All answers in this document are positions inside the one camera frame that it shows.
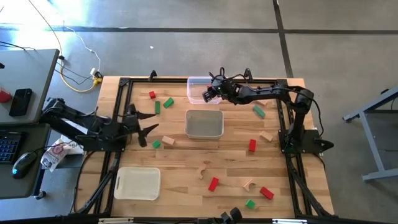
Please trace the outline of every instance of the cream plastic tray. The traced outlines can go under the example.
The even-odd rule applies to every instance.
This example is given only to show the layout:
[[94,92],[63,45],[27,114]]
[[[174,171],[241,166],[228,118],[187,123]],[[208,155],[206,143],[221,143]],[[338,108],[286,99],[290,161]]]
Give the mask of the cream plastic tray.
[[159,190],[158,168],[122,167],[118,170],[113,195],[116,199],[155,200]]

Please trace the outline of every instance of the smartphone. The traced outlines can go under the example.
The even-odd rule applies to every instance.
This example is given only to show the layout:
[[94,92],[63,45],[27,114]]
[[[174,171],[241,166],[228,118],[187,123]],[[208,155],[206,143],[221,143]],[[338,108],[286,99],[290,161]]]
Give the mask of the smartphone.
[[12,99],[9,116],[24,116],[31,96],[32,90],[30,88],[16,90]]

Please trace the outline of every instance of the gray floor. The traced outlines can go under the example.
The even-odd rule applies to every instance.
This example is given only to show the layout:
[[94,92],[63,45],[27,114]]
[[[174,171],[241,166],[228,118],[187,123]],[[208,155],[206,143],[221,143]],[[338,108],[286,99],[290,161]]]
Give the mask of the gray floor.
[[[69,26],[94,27],[276,28],[270,0],[33,2],[53,25],[65,21]],[[398,29],[397,1],[279,0],[279,4],[286,29]],[[5,5],[0,22],[30,24],[20,31],[0,31],[3,41],[26,47],[58,48],[51,32],[40,31],[45,24],[29,3]],[[73,33],[57,32],[57,35],[68,67],[82,75],[97,67],[96,58]],[[84,32],[80,35],[88,47],[98,52],[104,75],[148,75],[155,69],[159,75],[200,76],[224,66],[227,75],[249,67],[255,77],[286,77],[278,34]],[[357,121],[346,124],[341,117],[374,99],[384,89],[398,85],[398,35],[288,34],[286,40],[294,77],[304,78],[307,87],[315,92],[326,129],[324,138],[335,143],[324,156],[335,213],[345,218],[396,223],[398,178],[368,184],[361,180],[361,175],[376,171],[376,165],[362,125]],[[79,86],[87,87],[90,87],[88,82]],[[89,112],[95,107],[98,92],[99,88],[90,93],[75,93],[55,73],[49,96],[65,98],[70,106]],[[0,220],[67,214],[76,172],[76,169],[47,172],[43,184],[49,193],[46,199],[0,201]]]

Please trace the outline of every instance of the clear plastic container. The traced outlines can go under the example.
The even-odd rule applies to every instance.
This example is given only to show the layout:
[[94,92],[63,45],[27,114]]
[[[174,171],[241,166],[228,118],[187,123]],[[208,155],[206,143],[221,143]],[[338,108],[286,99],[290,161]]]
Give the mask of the clear plastic container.
[[118,170],[116,199],[155,200],[160,191],[160,170],[146,167],[122,167]]
[[188,110],[185,114],[185,134],[193,139],[219,139],[224,133],[223,112]]
[[[211,77],[189,77],[187,82],[187,97],[192,104],[205,104],[202,93],[207,90],[207,86],[211,85]],[[213,98],[211,104],[218,104],[222,99],[220,97]]]

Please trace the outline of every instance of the wooden table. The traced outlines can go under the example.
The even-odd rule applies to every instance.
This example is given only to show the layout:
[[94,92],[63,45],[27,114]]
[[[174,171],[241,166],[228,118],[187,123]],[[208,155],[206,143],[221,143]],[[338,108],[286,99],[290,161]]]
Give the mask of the wooden table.
[[[112,116],[119,79],[104,78],[98,98],[99,115]],[[289,85],[304,86],[301,78],[287,80]],[[244,218],[294,216],[285,157],[279,152],[277,131],[280,127],[275,100],[263,108],[266,117],[260,119],[252,110],[254,103],[235,106],[222,101],[218,105],[193,105],[188,101],[186,84],[135,83],[131,102],[143,113],[154,113],[150,91],[155,91],[156,100],[161,103],[169,97],[175,103],[168,109],[161,106],[160,115],[141,121],[142,127],[155,123],[160,125],[149,134],[145,148],[140,147],[136,136],[133,136],[122,155],[120,167],[159,168],[160,195],[154,201],[114,199],[113,217],[219,217],[223,212],[229,213],[233,207],[238,207]],[[123,93],[121,105],[124,105],[126,92]],[[224,114],[224,135],[221,139],[189,139],[184,133],[185,112],[188,109],[221,110]],[[305,118],[305,127],[313,128],[311,113]],[[275,136],[272,142],[259,139],[263,130]],[[162,144],[153,149],[151,143],[161,141],[165,135],[175,139],[174,145]],[[252,154],[248,153],[250,139],[257,141],[256,151]],[[76,200],[78,208],[98,185],[103,157],[102,152],[94,153],[83,169]],[[206,170],[200,180],[195,173],[203,164],[206,164]],[[309,189],[323,207],[333,213],[322,163],[315,156],[304,154],[303,164]],[[210,192],[208,186],[213,177],[220,181],[216,190]],[[247,192],[243,185],[250,179],[256,185]],[[273,200],[259,193],[263,186],[274,193]],[[300,190],[298,196],[304,211]],[[256,203],[255,209],[245,207],[248,199]]]

